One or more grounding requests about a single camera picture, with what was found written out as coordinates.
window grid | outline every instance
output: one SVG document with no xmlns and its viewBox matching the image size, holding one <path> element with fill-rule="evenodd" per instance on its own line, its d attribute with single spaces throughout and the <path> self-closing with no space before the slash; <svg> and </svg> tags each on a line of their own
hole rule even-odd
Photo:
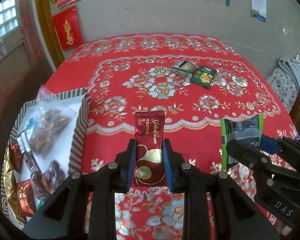
<svg viewBox="0 0 300 240">
<path fill-rule="evenodd" d="M 18 26 L 15 3 L 16 0 L 0 2 L 0 38 Z"/>
</svg>

floral tablecloth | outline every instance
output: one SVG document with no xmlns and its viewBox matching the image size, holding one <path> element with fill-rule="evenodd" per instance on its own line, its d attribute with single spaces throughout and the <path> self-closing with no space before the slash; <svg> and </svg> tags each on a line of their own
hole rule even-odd
<svg viewBox="0 0 300 240">
<path fill-rule="evenodd" d="M 211 87 L 190 83 L 171 70 L 169 66 L 179 59 L 216 69 Z M 231 47 L 204 36 L 152 33 L 87 43 L 46 86 L 54 93 L 88 87 L 93 103 L 83 148 L 84 173 L 99 170 L 126 149 L 134 138 L 136 111 L 164 109 L 164 137 L 187 162 L 212 174 L 221 169 L 221 118 L 242 121 L 264 114 L 265 135 L 297 135 L 265 79 Z M 290 168 L 277 155 L 271 158 Z M 253 199 L 256 185 L 251 170 L 238 164 L 228 173 Z M 172 194 L 167 187 L 132 187 L 128 194 L 116 193 L 117 239 L 181 239 L 183 204 L 183 194 Z M 274 216 L 264 213 L 275 222 Z"/>
</svg>

barcode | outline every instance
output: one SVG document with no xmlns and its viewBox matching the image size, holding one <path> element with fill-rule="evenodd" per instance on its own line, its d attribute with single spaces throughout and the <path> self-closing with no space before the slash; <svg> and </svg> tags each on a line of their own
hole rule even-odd
<svg viewBox="0 0 300 240">
<path fill-rule="evenodd" d="M 238 163 L 238 162 L 239 162 L 239 161 L 237 161 L 235 158 L 229 156 L 229 158 L 228 158 L 228 163 L 229 163 L 229 164 L 232 164 L 232 163 Z"/>
</svg>

dark green snack packet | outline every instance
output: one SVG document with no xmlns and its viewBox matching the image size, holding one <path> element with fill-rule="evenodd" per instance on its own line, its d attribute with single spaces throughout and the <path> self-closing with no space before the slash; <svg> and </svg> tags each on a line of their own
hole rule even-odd
<svg viewBox="0 0 300 240">
<path fill-rule="evenodd" d="M 200 66 L 190 81 L 203 87 L 210 87 L 211 81 L 216 74 L 216 70 L 205 66 Z"/>
<path fill-rule="evenodd" d="M 192 72 L 195 70 L 195 65 L 187 60 L 178 60 L 173 66 L 170 67 L 173 70 L 177 70 L 184 74 L 192 75 Z"/>
<path fill-rule="evenodd" d="M 250 147 L 258 148 L 260 146 L 263 130 L 263 114 L 258 114 L 242 122 L 233 122 L 228 119 L 221 119 L 220 121 L 222 138 L 221 169 L 224 171 L 239 163 L 239 161 L 228 155 L 226 146 L 229 141 L 237 139 Z"/>
</svg>

silver rivet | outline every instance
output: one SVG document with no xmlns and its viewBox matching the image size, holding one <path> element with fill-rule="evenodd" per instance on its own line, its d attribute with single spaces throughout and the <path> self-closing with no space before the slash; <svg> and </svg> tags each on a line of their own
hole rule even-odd
<svg viewBox="0 0 300 240">
<path fill-rule="evenodd" d="M 224 171 L 220 171 L 219 172 L 219 177 L 222 178 L 222 179 L 225 179 L 225 178 L 228 177 L 228 174 L 226 172 L 224 172 Z"/>
<path fill-rule="evenodd" d="M 78 178 L 80 178 L 80 176 L 81 176 L 81 173 L 79 171 L 74 171 L 71 173 L 71 178 L 73 178 L 73 179 L 78 179 Z"/>
<path fill-rule="evenodd" d="M 267 185 L 268 186 L 273 186 L 273 180 L 272 179 L 267 179 Z"/>
<path fill-rule="evenodd" d="M 108 164 L 108 167 L 109 167 L 109 169 L 115 169 L 116 167 L 118 167 L 118 164 L 117 163 L 109 163 Z"/>
<path fill-rule="evenodd" d="M 181 168 L 183 168 L 184 170 L 189 170 L 191 168 L 191 164 L 190 163 L 182 163 Z"/>
</svg>

